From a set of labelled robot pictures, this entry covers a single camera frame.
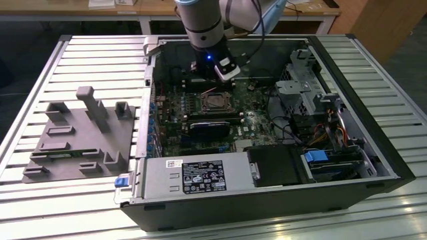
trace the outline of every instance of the aluminum table surface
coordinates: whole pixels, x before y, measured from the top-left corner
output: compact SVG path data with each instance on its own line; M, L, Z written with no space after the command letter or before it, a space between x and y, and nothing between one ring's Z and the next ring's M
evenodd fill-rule
M82 108L74 90L94 88L105 106L138 107L146 67L144 36L73 36L59 41L0 146L0 239L416 239L427 232L427 118L360 43L318 37L416 180L349 209L168 232L144 232L113 201L114 177L22 184L50 101ZM324 78L330 90L334 86ZM130 157L136 152L136 110ZM134 167L130 160L129 171Z

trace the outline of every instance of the warning label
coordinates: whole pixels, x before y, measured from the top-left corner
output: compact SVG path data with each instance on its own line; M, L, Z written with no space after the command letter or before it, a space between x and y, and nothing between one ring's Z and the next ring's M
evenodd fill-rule
M222 161L201 161L181 164L184 194L225 191Z

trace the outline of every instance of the blue tab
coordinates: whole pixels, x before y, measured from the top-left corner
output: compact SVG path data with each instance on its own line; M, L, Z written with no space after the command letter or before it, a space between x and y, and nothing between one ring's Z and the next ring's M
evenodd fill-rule
M113 186L116 188L122 188L129 186L129 178L128 177L117 177L113 181Z
M304 154L304 157L305 157L306 162L317 162L317 161L329 160L328 156L326 156L326 153L322 150L308 151Z

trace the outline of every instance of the white paper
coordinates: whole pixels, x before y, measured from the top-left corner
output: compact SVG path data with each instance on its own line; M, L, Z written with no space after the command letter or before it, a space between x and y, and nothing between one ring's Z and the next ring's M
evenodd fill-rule
M286 3L285 3L285 6L289 8L293 6L293 4L305 4L305 3L309 3L312 0L288 0Z

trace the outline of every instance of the metal bracket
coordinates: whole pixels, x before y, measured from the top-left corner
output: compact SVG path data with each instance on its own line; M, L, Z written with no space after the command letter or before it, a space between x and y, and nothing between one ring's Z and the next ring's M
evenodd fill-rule
M161 44L158 43L158 37L157 36L146 36L144 38L144 43L142 43L142 50L145 53L145 56L152 56L153 54L156 54L160 49L158 46Z

